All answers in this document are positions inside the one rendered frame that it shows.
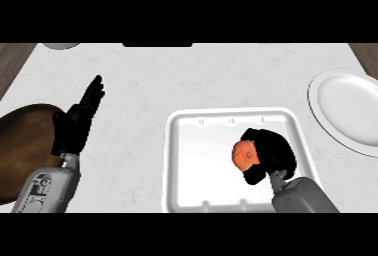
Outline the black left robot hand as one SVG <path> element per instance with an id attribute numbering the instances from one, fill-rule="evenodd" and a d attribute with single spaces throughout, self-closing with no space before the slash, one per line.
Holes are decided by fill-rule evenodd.
<path id="1" fill-rule="evenodd" d="M 88 137 L 91 120 L 104 96 L 101 76 L 97 75 L 87 86 L 84 95 L 66 112 L 53 114 L 54 140 L 51 154 L 79 154 Z"/>

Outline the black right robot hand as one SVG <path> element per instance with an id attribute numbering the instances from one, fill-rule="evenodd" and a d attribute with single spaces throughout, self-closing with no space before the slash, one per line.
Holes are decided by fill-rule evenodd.
<path id="1" fill-rule="evenodd" d="M 265 129 L 248 128 L 240 137 L 252 141 L 259 163 L 243 171 L 243 179 L 249 185 L 256 185 L 265 175 L 274 171 L 286 171 L 283 179 L 292 178 L 296 160 L 290 145 L 280 134 Z"/>

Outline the orange squash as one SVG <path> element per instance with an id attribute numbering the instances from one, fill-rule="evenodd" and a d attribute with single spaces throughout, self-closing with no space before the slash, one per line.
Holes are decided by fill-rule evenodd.
<path id="1" fill-rule="evenodd" d="M 231 150 L 231 162 L 240 171 L 246 171 L 252 165 L 259 164 L 252 141 L 243 140 L 234 143 Z"/>

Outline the white foam tray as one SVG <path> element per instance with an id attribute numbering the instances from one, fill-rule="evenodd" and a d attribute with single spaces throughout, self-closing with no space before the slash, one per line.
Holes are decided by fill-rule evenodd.
<path id="1" fill-rule="evenodd" d="M 293 112 L 283 107 L 187 109 L 165 124 L 162 210 L 169 213 L 271 213 L 267 180 L 250 186 L 231 162 L 246 129 L 283 136 L 296 160 L 295 177 L 317 179 L 317 170 Z"/>

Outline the white plate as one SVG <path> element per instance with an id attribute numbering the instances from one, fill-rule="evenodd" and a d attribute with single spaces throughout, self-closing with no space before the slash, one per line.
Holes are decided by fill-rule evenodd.
<path id="1" fill-rule="evenodd" d="M 307 102 L 335 141 L 378 158 L 378 80 L 351 70 L 326 70 L 310 81 Z"/>

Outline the brown wooden bowl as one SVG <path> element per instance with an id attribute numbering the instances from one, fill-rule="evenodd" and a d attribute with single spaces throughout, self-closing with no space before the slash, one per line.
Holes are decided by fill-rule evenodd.
<path id="1" fill-rule="evenodd" d="M 0 118 L 0 205 L 17 199 L 36 168 L 61 166 L 63 159 L 51 154 L 51 117 L 59 111 L 54 105 L 32 104 Z"/>

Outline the grey round object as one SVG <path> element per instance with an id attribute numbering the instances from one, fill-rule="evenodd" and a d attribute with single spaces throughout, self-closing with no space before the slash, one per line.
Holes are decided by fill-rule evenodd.
<path id="1" fill-rule="evenodd" d="M 78 46 L 79 43 L 42 43 L 42 45 L 53 50 L 64 50 L 75 46 Z"/>

